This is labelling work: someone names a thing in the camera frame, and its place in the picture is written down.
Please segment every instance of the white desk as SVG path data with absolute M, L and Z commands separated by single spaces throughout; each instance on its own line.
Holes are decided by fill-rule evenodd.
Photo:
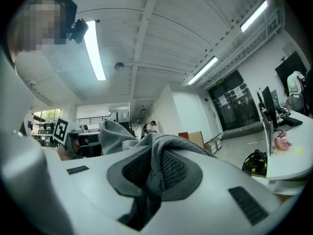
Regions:
M 292 143 L 289 151 L 268 154 L 267 180 L 292 179 L 313 169 L 313 119 L 294 111 L 290 117 L 303 124 L 287 131 L 285 138 Z M 303 152 L 296 152 L 296 148 L 302 148 Z

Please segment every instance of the black mesh panel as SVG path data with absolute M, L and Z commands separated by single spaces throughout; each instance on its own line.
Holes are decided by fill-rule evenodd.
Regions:
M 166 190 L 181 182 L 187 173 L 187 167 L 166 151 L 162 155 L 161 170 Z
M 150 160 L 151 152 L 145 152 L 123 167 L 123 176 L 136 186 L 142 187 L 146 183 L 151 170 Z

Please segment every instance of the fluorescent light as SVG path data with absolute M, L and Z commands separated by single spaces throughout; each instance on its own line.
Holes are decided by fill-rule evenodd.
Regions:
M 84 39 L 93 71 L 98 80 L 106 80 L 100 60 L 96 21 L 90 21 L 86 23 L 88 24 L 89 28 L 84 36 Z
M 207 63 L 206 66 L 202 68 L 201 71 L 198 72 L 188 83 L 188 85 L 193 84 L 199 77 L 201 77 L 212 65 L 214 65 L 218 61 L 217 57 L 213 57 L 210 62 Z
M 254 20 L 257 19 L 258 16 L 267 8 L 268 1 L 265 0 L 264 3 L 252 14 L 252 16 L 242 25 L 240 26 L 241 30 L 244 32 L 248 27 L 253 23 Z

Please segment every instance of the floor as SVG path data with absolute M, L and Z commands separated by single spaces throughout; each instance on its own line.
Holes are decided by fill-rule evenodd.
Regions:
M 267 151 L 264 131 L 244 137 L 222 140 L 221 149 L 214 155 L 241 169 L 247 156 L 255 149 L 262 152 Z

